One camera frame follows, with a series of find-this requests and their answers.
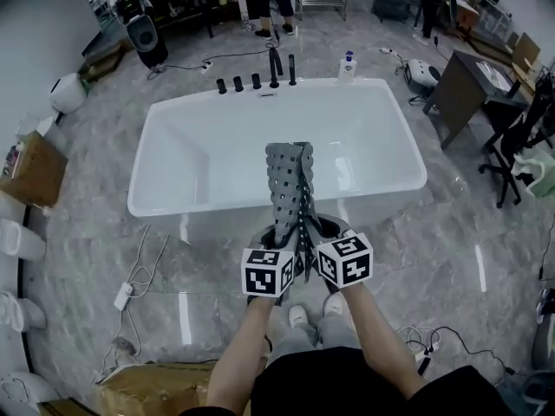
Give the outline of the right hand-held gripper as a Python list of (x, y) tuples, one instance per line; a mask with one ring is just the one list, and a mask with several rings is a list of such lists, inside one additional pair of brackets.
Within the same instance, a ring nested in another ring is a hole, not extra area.
[(358, 233), (340, 218), (318, 217), (315, 246), (317, 272), (329, 292), (361, 283), (373, 275), (373, 248), (362, 232)]

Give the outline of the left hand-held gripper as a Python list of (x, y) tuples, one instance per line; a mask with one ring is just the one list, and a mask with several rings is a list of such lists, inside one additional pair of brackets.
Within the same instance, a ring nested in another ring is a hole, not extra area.
[(243, 249), (240, 267), (245, 295), (279, 298), (293, 283), (298, 228), (290, 233), (285, 244), (276, 244), (275, 236), (274, 226), (269, 226)]

